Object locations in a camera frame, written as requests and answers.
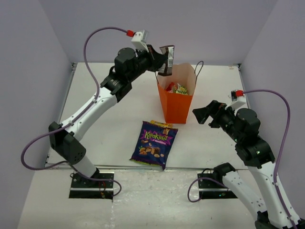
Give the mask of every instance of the picture of candy on package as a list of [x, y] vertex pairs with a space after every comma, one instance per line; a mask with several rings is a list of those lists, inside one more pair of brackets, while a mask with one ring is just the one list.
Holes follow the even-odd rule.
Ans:
[[164, 128], [143, 121], [136, 149], [130, 160], [165, 169], [178, 129]]

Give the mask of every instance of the purple cable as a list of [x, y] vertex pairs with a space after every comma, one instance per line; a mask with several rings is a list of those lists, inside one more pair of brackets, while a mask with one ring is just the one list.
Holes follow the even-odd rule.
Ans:
[[[91, 77], [93, 78], [93, 80], [94, 80], [94, 82], [95, 82], [95, 84], [96, 84], [96, 94], [95, 94], [95, 97], [94, 97], [95, 99], [97, 99], [98, 96], [99, 96], [100, 85], [99, 85], [99, 82], [97, 81], [96, 77], [94, 76], [93, 72], [91, 71], [91, 68], [90, 68], [89, 65], [88, 65], [86, 50], [87, 50], [87, 44], [88, 44], [88, 41], [90, 40], [90, 38], [91, 38], [94, 34], [96, 34], [97, 32], [103, 31], [103, 30], [118, 30], [118, 31], [122, 31], [122, 32], [124, 32], [124, 33], [127, 33], [126, 30], [123, 30], [123, 29], [118, 28], [118, 27], [103, 27], [103, 28], [100, 28], [100, 29], [98, 29], [98, 30], [93, 31], [93, 32], [89, 35], [89, 37], [86, 39], [86, 41], [85, 41], [84, 48], [83, 48], [84, 62], [85, 62], [85, 65], [86, 65], [86, 67], [87, 67], [87, 69], [88, 69], [88, 71], [89, 71]], [[88, 109], [89, 109], [93, 104], [94, 104], [94, 102], [89, 103], [89, 104], [83, 109], [83, 111], [80, 112], [79, 115], [76, 116], [76, 117], [72, 120], [72, 123], [74, 123], [75, 121], [77, 121], [84, 113], [86, 113], [86, 112], [88, 111]], [[24, 160], [24, 157], [25, 157], [26, 151], [29, 149], [29, 147], [30, 147], [33, 143], [37, 142], [39, 139], [41, 139], [41, 138], [43, 138], [43, 137], [47, 137], [47, 136], [56, 134], [56, 133], [58, 133], [58, 132], [64, 130], [65, 128], [67, 128], [67, 127], [69, 127], [70, 125], [72, 125], [72, 123], [67, 124], [67, 125], [65, 125], [64, 127], [59, 128], [59, 129], [57, 129], [57, 130], [54, 130], [54, 131], [51, 131], [51, 132], [42, 134], [42, 135], [40, 135], [40, 136], [34, 138], [33, 140], [31, 140], [31, 141], [24, 147], [24, 149], [23, 149], [23, 151], [22, 151], [22, 153], [21, 153], [21, 156], [20, 156], [20, 157], [21, 157], [21, 163], [22, 163], [22, 165], [23, 165], [24, 167], [26, 167], [27, 169], [37, 171], [37, 170], [45, 170], [45, 169], [53, 168], [53, 167], [58, 166], [58, 165], [63, 164], [63, 163], [68, 163], [68, 161], [60, 161], [60, 162], [58, 162], [58, 163], [56, 163], [56, 164], [54, 164], [54, 165], [51, 165], [51, 166], [41, 167], [41, 168], [35, 168], [35, 167], [29, 166], [28, 164], [26, 164], [26, 162], [25, 162], [25, 160]], [[79, 171], [77, 171], [77, 172], [78, 172], [82, 177], [84, 177], [84, 178], [86, 178], [86, 179], [89, 179], [89, 180], [93, 180], [93, 181], [112, 181], [112, 182], [114, 182], [114, 183], [117, 183], [117, 184], [119, 185], [119, 187], [120, 187], [120, 190], [118, 191], [118, 193], [116, 193], [116, 194], [113, 195], [113, 196], [118, 195], [118, 194], [120, 193], [121, 189], [122, 189], [122, 186], [121, 186], [120, 183], [117, 182], [116, 180], [112, 180], [112, 179], [94, 179], [94, 178], [90, 178], [90, 177], [85, 176], [84, 174], [80, 173]]]
[[199, 197], [197, 200], [191, 200], [191, 199], [190, 199], [190, 191], [191, 191], [191, 188], [192, 188], [192, 186], [193, 186], [198, 180], [210, 180], [210, 181], [212, 181], [212, 182], [214, 182], [214, 183], [216, 183], [216, 184], [218, 184], [218, 185], [220, 185], [220, 186], [222, 186], [222, 187], [227, 188], [225, 185], [223, 185], [222, 183], [218, 182], [217, 180], [214, 180], [214, 179], [208, 178], [208, 177], [200, 177], [200, 178], [194, 180], [194, 181], [191, 183], [191, 185], [189, 186], [189, 189], [187, 190], [187, 198], [188, 198], [188, 200], [189, 200], [190, 202], [192, 202], [192, 203], [196, 203], [196, 202], [198, 202], [199, 200], [201, 200], [201, 197]]
[[[284, 149], [284, 144], [285, 144], [285, 140], [286, 140], [286, 137], [287, 137], [287, 133], [288, 133], [288, 129], [289, 129], [289, 124], [290, 124], [290, 106], [289, 106], [289, 103], [288, 101], [285, 99], [284, 96], [282, 96], [280, 93], [278, 92], [275, 92], [275, 91], [272, 91], [272, 90], [268, 90], [268, 89], [257, 89], [257, 90], [249, 90], [249, 91], [245, 91], [244, 94], [248, 94], [248, 93], [252, 93], [252, 92], [269, 92], [269, 93], [273, 93], [273, 94], [276, 94], [277, 96], [279, 96], [286, 104], [286, 107], [287, 107], [287, 123], [286, 123], [286, 128], [285, 128], [285, 132], [284, 132], [284, 136], [283, 136], [283, 139], [282, 139], [282, 143], [281, 143], [281, 146], [280, 146], [280, 151], [278, 153], [278, 157], [277, 157], [277, 161], [275, 163], [275, 168], [274, 168], [274, 172], [273, 172], [273, 181], [274, 183], [276, 184], [277, 183], [277, 171], [278, 171], [278, 168], [279, 168], [279, 165], [280, 165], [280, 161], [281, 161], [281, 157], [282, 157], [282, 153], [283, 153], [283, 149]], [[275, 186], [275, 189], [276, 189], [276, 192], [278, 194], [278, 197], [283, 205], [283, 208], [286, 212], [286, 214], [288, 215], [288, 217], [291, 217], [291, 214], [283, 200], [283, 197], [282, 197], [282, 194], [281, 194], [281, 191], [280, 191], [280, 188], [278, 186]], [[293, 220], [290, 220], [294, 229], [297, 229], [296, 225], [295, 225], [295, 222]]]

